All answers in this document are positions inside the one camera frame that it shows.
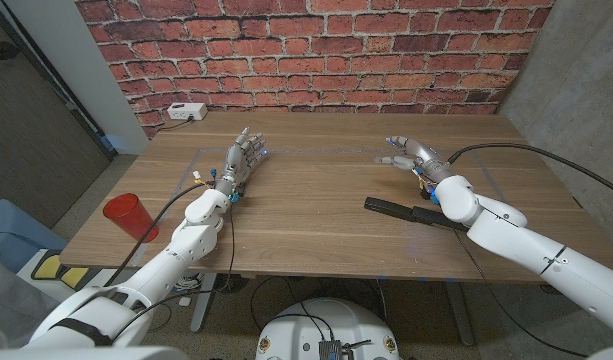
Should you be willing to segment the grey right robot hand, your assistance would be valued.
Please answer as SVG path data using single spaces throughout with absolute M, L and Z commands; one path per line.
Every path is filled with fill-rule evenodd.
M 404 136 L 392 136 L 387 142 L 398 148 L 398 156 L 376 157 L 378 164 L 393 165 L 398 169 L 414 172 L 427 182 L 439 184 L 455 176 L 455 171 L 434 149 L 423 143 Z

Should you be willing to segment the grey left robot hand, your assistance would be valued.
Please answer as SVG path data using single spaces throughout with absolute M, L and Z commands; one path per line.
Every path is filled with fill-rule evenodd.
M 266 154 L 263 134 L 251 135 L 250 128 L 246 127 L 228 148 L 223 171 L 215 180 L 214 189 L 229 196 L 244 187 Z

